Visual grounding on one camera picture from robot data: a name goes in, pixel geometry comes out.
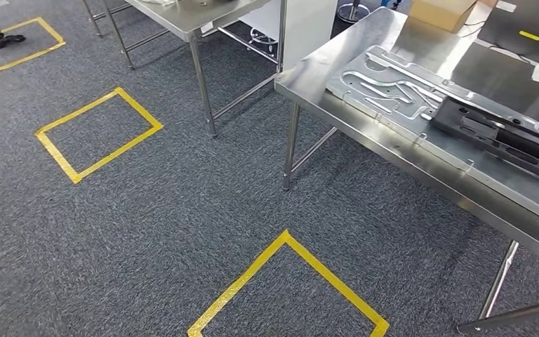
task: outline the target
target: stainless steel table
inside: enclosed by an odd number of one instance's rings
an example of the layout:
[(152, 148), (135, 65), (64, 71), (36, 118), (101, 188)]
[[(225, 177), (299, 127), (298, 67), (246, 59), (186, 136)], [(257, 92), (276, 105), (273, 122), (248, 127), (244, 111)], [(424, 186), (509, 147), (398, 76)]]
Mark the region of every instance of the stainless steel table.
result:
[(114, 32), (121, 45), (121, 52), (127, 59), (128, 66), (133, 69), (133, 62), (129, 57), (129, 51), (146, 44), (149, 41), (154, 40), (157, 37), (164, 35), (167, 32), (172, 32), (185, 42), (189, 43), (191, 53), (193, 56), (193, 63), (195, 66), (195, 72), (197, 73), (197, 81), (199, 83), (199, 89), (201, 91), (201, 99), (204, 102), (204, 117), (208, 124), (210, 134), (216, 136), (214, 120), (222, 116), (228, 110), (232, 109), (235, 105), (245, 100), (248, 96), (255, 93), (264, 85), (274, 80), (277, 74), (264, 79), (259, 84), (255, 85), (249, 91), (240, 95), (237, 99), (218, 110), (212, 112), (210, 100), (208, 97), (208, 89), (204, 72), (201, 68), (201, 62), (199, 57), (198, 40), (213, 32), (220, 31), (227, 36), (233, 38), (235, 41), (243, 44), (247, 48), (255, 51), (259, 55), (271, 60), (277, 64), (277, 72), (281, 71), (282, 55), (284, 54), (284, 33), (285, 33), (285, 20), (286, 17), (286, 1), (281, 0), (281, 17), (280, 17), (280, 39), (278, 41), (278, 58), (275, 60), (266, 53), (263, 53), (255, 46), (248, 44), (247, 41), (239, 38), (233, 33), (227, 31), (224, 26), (229, 25), (237, 21), (241, 16), (260, 8), (270, 0), (178, 0), (175, 4), (168, 6), (162, 6), (159, 4), (151, 4), (142, 2), (140, 0), (125, 0), (127, 4), (135, 7), (140, 12), (149, 16), (152, 20), (159, 23), (164, 30), (153, 34), (150, 37), (146, 37), (139, 42), (136, 42), (130, 46), (126, 46), (123, 42), (123, 38), (117, 29), (117, 24), (114, 21), (112, 11), (109, 9), (107, 0), (102, 0), (105, 6), (105, 12), (107, 17), (112, 23)]
[[(470, 144), (427, 126), (409, 137), (399, 125), (347, 105), (326, 90), (337, 71), (378, 45), (410, 62), (514, 110), (539, 119), (539, 83), (533, 67), (473, 44), (476, 34), (460, 38), (380, 8), (278, 75), (276, 90), (293, 101), (284, 167), (284, 189), (291, 175), (336, 131), (410, 173), (426, 185), (506, 234), (510, 247), (479, 319), (460, 324), (462, 333), (480, 332), (539, 315), (539, 305), (489, 317), (518, 243), (539, 255), (539, 179)], [(300, 109), (333, 128), (299, 160), (293, 160)]]

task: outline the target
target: machined metal part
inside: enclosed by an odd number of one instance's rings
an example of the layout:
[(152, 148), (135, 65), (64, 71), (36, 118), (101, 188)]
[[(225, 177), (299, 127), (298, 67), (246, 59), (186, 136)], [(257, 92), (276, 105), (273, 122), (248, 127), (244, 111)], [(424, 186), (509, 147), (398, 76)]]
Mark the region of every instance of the machined metal part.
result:
[[(361, 74), (363, 77), (355, 77), (350, 84), (350, 81), (344, 80), (351, 79), (351, 77), (346, 77), (347, 74)], [(360, 85), (363, 78), (382, 84), (406, 83), (403, 87), (411, 87), (412, 90), (405, 90), (405, 93), (411, 95), (415, 102), (409, 105), (400, 99), (393, 100), (377, 95), (366, 86)], [(384, 92), (383, 87), (376, 87), (366, 81), (365, 84), (379, 89), (383, 94), (388, 94), (387, 89)], [(411, 142), (415, 142), (421, 133), (428, 134), (429, 141), (421, 141), (421, 146), (458, 169), (465, 167), (466, 159), (473, 160), (475, 170), (470, 170), (467, 174), (539, 215), (539, 191), (538, 188), (533, 188), (534, 185), (539, 185), (538, 176), (527, 173), (527, 178), (510, 179), (512, 176), (509, 176), (507, 171), (522, 169), (507, 167), (502, 164), (503, 161), (488, 160), (487, 157), (494, 156), (470, 144), (450, 142), (448, 135), (431, 126), (430, 119), (424, 118), (423, 115), (433, 116), (437, 111), (433, 105), (438, 107), (446, 96), (451, 95), (498, 118), (510, 120), (512, 123), (515, 123), (514, 119), (518, 120), (521, 126), (539, 134), (539, 122), (535, 119), (467, 90), (419, 65), (407, 62), (379, 46), (370, 46), (364, 53), (341, 67), (328, 79), (326, 87), (335, 97), (371, 118), (378, 119), (380, 123), (395, 130)], [(396, 90), (396, 95), (403, 95), (401, 91)]]

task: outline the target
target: metal table top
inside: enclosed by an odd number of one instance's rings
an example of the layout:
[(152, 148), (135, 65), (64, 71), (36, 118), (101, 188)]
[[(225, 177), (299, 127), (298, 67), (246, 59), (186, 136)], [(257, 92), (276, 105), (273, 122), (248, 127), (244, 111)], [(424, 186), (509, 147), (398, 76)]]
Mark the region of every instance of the metal table top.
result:
[(189, 41), (192, 34), (201, 34), (201, 28), (211, 31), (212, 28), (225, 26), (270, 2), (270, 0), (179, 0), (175, 4), (162, 6), (140, 0), (125, 1), (183, 41)]
[(539, 119), (533, 67), (380, 8), (293, 68), (276, 90), (397, 165), (484, 222), (539, 255), (539, 179), (429, 126), (409, 138), (386, 118), (374, 119), (326, 90), (337, 71), (379, 45), (455, 83)]

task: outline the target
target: carpet floor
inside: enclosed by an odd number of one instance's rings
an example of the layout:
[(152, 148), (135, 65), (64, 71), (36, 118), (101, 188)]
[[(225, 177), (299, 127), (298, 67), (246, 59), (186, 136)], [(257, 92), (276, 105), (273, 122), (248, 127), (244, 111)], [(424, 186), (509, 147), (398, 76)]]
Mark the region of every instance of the carpet floor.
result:
[[(340, 133), (284, 192), (289, 104), (271, 86), (211, 139), (179, 39), (135, 49), (131, 71), (112, 28), (100, 20), (94, 35), (80, 1), (6, 2), (2, 27), (42, 17), (66, 44), (0, 72), (0, 336), (186, 336), (284, 230), (390, 323), (386, 336), (453, 337), (476, 318), (508, 238)], [(117, 20), (128, 43), (160, 30), (133, 8)], [(0, 65), (55, 43), (40, 25), (23, 34)], [(273, 69), (221, 34), (201, 54), (216, 108)], [(34, 133), (117, 87), (164, 127), (73, 184)], [(148, 128), (114, 97), (47, 136), (81, 171)], [(329, 126), (303, 112), (299, 129), (300, 155)], [(495, 312), (535, 303), (539, 258), (520, 250)], [(284, 246), (203, 335), (367, 336), (374, 326)], [(486, 336), (539, 337), (539, 320)]]

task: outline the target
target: yellow tape square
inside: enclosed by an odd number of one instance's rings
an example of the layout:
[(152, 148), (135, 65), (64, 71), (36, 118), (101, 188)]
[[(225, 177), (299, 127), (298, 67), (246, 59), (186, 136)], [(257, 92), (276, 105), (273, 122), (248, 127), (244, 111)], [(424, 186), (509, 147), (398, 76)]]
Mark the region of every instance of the yellow tape square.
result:
[(284, 244), (291, 247), (315, 271), (317, 271), (329, 284), (339, 291), (350, 303), (360, 310), (374, 324), (375, 328), (370, 337), (383, 337), (390, 324), (387, 323), (373, 308), (366, 304), (353, 290), (338, 279), (327, 267), (317, 260), (302, 244), (296, 241), (288, 230), (284, 230), (256, 259), (251, 266), (218, 297), (200, 318), (187, 330), (189, 337), (203, 337), (202, 331), (208, 323), (228, 304), (253, 275), (280, 249)]
[(5, 70), (5, 69), (9, 69), (11, 67), (15, 67), (16, 65), (19, 65), (20, 63), (24, 63), (26, 61), (29, 61), (29, 60), (33, 59), (33, 58), (37, 58), (37, 57), (39, 57), (41, 55), (44, 55), (44, 54), (48, 53), (49, 51), (54, 51), (55, 49), (65, 45), (65, 41), (63, 41), (63, 38), (57, 32), (55, 32), (55, 30), (48, 23), (46, 23), (46, 21), (44, 21), (43, 18), (40, 18), (40, 17), (28, 20), (26, 22), (18, 23), (17, 25), (13, 25), (11, 27), (7, 27), (6, 29), (3, 29), (1, 32), (6, 33), (6, 32), (9, 32), (11, 30), (17, 29), (17, 28), (25, 26), (25, 25), (29, 25), (29, 24), (34, 23), (34, 22), (37, 22), (39, 25), (41, 25), (42, 28), (44, 28), (44, 30), (46, 30), (53, 38), (55, 38), (55, 40), (57, 40), (57, 44), (52, 46), (52, 47), (48, 47), (46, 49), (43, 49), (43, 50), (38, 51), (36, 53), (33, 53), (33, 54), (31, 54), (29, 56), (26, 56), (24, 58), (21, 58), (19, 60), (7, 63), (6, 65), (2, 65), (2, 66), (0, 66), (0, 71)]
[[(94, 165), (86, 168), (82, 172), (77, 173), (75, 171), (75, 169), (73, 169), (71, 164), (69, 164), (69, 162), (63, 157), (63, 155), (57, 149), (57, 147), (53, 144), (53, 142), (51, 142), (51, 140), (48, 139), (48, 137), (46, 136), (46, 132), (48, 130), (51, 130), (52, 128), (55, 128), (56, 126), (59, 126), (59, 125), (65, 123), (66, 121), (70, 121), (71, 119), (73, 119), (73, 118), (79, 116), (80, 114), (83, 114), (84, 112), (88, 111), (89, 109), (92, 109), (95, 106), (106, 102), (107, 100), (113, 98), (116, 95), (121, 96), (121, 98), (123, 98), (135, 111), (137, 111), (146, 121), (148, 121), (152, 125), (152, 127), (150, 129), (148, 129), (147, 131), (145, 131), (144, 133), (142, 133), (141, 135), (139, 135), (139, 136), (135, 137), (134, 139), (132, 139), (131, 141), (129, 141), (129, 143), (126, 143), (125, 145), (121, 146), (117, 150), (113, 151), (111, 154), (109, 154), (106, 157), (102, 158), (101, 160), (97, 161)], [(77, 111), (74, 111), (74, 112), (68, 114), (67, 116), (64, 116), (64, 117), (62, 117), (60, 119), (57, 119), (56, 121), (50, 123), (49, 125), (43, 126), (38, 131), (36, 131), (35, 134), (36, 134), (36, 137), (38, 137), (38, 139), (42, 143), (42, 145), (44, 145), (44, 147), (46, 148), (48, 153), (50, 153), (51, 156), (53, 156), (55, 161), (57, 161), (59, 166), (61, 166), (63, 171), (67, 174), (67, 176), (69, 176), (69, 179), (71, 179), (71, 181), (74, 184), (77, 184), (77, 183), (79, 183), (79, 181), (81, 179), (85, 178), (90, 173), (98, 170), (100, 167), (104, 166), (109, 161), (117, 158), (118, 156), (123, 154), (125, 151), (127, 151), (127, 150), (131, 149), (132, 147), (136, 146), (139, 142), (141, 142), (142, 140), (150, 137), (151, 135), (156, 133), (156, 131), (160, 130), (161, 128), (162, 128), (162, 124), (160, 124), (159, 121), (157, 121), (152, 115), (150, 115), (149, 112), (143, 106), (141, 106), (141, 104), (137, 103), (137, 101), (135, 101), (131, 96), (129, 96), (129, 94), (127, 94), (127, 92), (125, 92), (125, 90), (123, 90), (122, 88), (119, 87), (119, 88), (114, 89), (114, 91), (112, 91), (108, 95), (105, 95), (105, 96), (103, 96), (101, 98), (98, 98), (97, 100), (95, 100), (92, 103), (86, 105), (85, 107), (82, 107), (81, 109), (79, 109)]]

